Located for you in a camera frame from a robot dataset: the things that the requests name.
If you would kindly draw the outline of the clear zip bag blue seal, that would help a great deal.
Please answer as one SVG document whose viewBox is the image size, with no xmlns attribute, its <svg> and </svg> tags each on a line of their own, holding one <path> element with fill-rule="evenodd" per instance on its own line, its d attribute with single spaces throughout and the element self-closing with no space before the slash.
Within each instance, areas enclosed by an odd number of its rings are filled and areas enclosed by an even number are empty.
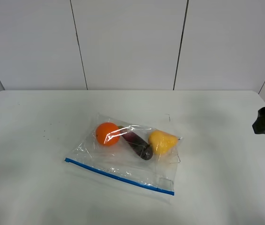
<svg viewBox="0 0 265 225">
<path fill-rule="evenodd" d="M 169 196 L 175 195 L 174 182 L 177 166 L 181 162 L 178 149 L 183 137 L 174 128 L 170 114 L 155 119 L 156 126 L 126 122 L 102 114 L 91 119 L 82 141 L 71 150 L 64 161 L 96 174 L 126 183 L 145 190 Z M 112 146 L 102 146 L 96 139 L 97 127 L 105 122 L 123 126 L 133 131 L 148 143 L 154 130 L 164 131 L 178 138 L 178 143 L 166 154 L 153 156 L 150 160 L 141 159 L 120 135 L 119 141 Z"/>
</svg>

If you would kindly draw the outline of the yellow toy pear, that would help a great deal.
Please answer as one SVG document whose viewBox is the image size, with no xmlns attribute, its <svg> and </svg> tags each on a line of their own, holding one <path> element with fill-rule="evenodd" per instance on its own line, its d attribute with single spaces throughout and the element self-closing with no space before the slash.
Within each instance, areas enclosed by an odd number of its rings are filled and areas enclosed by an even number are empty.
<svg viewBox="0 0 265 225">
<path fill-rule="evenodd" d="M 148 137 L 148 143 L 154 154 L 164 155 L 178 143 L 178 138 L 164 131 L 154 130 Z"/>
</svg>

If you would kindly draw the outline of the purple toy eggplant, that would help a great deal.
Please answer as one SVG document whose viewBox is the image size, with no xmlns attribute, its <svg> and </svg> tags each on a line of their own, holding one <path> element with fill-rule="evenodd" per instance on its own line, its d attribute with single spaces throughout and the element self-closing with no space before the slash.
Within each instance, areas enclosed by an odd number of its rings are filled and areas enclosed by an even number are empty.
<svg viewBox="0 0 265 225">
<path fill-rule="evenodd" d="M 143 160 L 150 160 L 153 156 L 153 149 L 149 143 L 147 143 L 139 135 L 130 131 L 128 128 L 118 126 L 121 137 L 129 144 L 132 150 Z"/>
</svg>

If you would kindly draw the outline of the orange toy fruit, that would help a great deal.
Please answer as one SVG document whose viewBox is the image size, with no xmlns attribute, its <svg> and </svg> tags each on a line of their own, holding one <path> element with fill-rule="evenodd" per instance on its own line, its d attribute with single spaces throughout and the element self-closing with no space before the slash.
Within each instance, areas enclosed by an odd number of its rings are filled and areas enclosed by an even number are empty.
<svg viewBox="0 0 265 225">
<path fill-rule="evenodd" d="M 121 134 L 116 124 L 105 122 L 97 127 L 95 135 L 100 145 L 112 146 L 119 141 Z"/>
</svg>

